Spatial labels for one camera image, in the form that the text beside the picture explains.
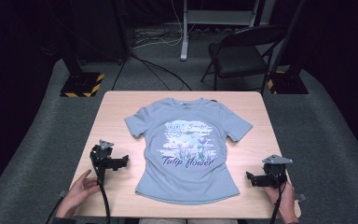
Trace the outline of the light blue printed t-shirt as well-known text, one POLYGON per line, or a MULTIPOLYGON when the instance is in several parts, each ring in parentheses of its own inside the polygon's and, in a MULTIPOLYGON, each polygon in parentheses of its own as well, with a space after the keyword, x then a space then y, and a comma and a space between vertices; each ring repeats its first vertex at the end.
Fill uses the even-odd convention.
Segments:
POLYGON ((165 203, 206 204, 240 193, 227 168, 227 145, 253 125, 209 99, 158 100, 125 118, 130 134, 145 139, 145 171, 135 189, 165 203))

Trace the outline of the dark cabinet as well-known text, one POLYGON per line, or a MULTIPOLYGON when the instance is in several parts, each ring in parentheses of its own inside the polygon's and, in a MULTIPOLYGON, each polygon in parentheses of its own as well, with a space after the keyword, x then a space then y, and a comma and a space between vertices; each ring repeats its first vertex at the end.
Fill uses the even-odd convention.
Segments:
POLYGON ((76 56, 85 63, 121 64, 129 55, 124 0, 71 0, 76 56))

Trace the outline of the black stand with striped base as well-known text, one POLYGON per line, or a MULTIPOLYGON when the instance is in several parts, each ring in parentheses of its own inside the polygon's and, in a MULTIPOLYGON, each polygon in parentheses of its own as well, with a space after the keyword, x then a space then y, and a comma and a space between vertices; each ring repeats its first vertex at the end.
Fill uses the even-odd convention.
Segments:
POLYGON ((270 24, 280 25, 285 31, 285 38, 273 65, 270 68, 268 87, 274 94, 308 94, 299 73, 302 70, 302 55, 296 55, 292 41, 293 32, 307 0, 277 0, 270 24))
POLYGON ((74 37, 79 39, 76 34, 76 16, 70 10, 71 19, 68 22, 57 21, 60 31, 58 40, 60 41, 60 51, 64 64, 69 71, 69 77, 61 89, 61 97, 91 97, 96 94, 101 86, 104 74, 99 72, 84 72, 76 58, 74 44, 66 37, 62 29, 66 29, 74 37))

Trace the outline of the white metal stand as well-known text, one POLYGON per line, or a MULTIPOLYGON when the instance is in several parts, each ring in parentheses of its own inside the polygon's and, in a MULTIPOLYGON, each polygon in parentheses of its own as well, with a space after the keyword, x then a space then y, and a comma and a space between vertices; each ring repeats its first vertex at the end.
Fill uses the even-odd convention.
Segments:
POLYGON ((190 25, 234 25, 254 27, 269 24, 277 0, 251 0, 251 8, 239 9, 190 9, 188 1, 183 0, 183 21, 181 25, 182 48, 180 60, 187 59, 190 25))

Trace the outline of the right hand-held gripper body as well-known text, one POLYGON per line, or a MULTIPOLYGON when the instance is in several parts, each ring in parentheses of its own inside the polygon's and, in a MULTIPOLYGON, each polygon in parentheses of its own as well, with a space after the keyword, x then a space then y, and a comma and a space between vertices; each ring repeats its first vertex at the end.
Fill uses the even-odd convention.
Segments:
POLYGON ((265 174, 261 179, 262 187, 278 188, 287 181, 286 165, 292 164, 291 159, 278 155, 271 155, 263 160, 263 170, 265 174))

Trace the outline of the black folding chair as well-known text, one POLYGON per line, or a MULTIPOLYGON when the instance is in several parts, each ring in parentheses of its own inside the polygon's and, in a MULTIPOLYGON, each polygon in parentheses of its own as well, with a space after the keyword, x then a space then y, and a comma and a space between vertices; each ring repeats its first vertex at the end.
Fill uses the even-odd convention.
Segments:
POLYGON ((260 87, 252 88, 264 92, 273 50, 287 35, 281 25, 263 25, 245 28, 225 36, 220 42, 208 46, 209 62, 202 78, 213 74, 213 89, 217 90, 217 79, 262 75, 260 87))

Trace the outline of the person's right hand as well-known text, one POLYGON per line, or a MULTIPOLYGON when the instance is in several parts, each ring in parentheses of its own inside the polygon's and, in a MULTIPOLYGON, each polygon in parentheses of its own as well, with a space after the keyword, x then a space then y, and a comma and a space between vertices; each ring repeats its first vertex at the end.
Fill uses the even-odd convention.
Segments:
POLYGON ((283 218, 295 217, 295 189, 289 183, 285 182, 279 189, 264 187, 270 201, 276 203, 281 199, 279 212, 283 218))

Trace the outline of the person's left hand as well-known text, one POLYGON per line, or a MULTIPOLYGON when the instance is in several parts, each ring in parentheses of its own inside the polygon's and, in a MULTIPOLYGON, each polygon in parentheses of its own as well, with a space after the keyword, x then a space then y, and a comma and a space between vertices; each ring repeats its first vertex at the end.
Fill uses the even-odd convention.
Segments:
POLYGON ((87 170, 68 191, 62 205, 68 209, 78 208, 88 197, 100 190, 96 177, 89 177, 91 170, 87 170))

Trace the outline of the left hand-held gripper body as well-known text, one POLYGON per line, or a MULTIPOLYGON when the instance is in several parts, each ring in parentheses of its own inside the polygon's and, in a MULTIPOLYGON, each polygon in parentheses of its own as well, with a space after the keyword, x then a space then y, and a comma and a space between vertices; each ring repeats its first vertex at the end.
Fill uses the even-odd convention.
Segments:
POLYGON ((111 158, 113 145, 113 143, 100 139, 99 144, 95 145, 89 154, 91 164, 100 184, 104 183, 106 169, 111 169, 113 171, 118 170, 119 159, 111 158))

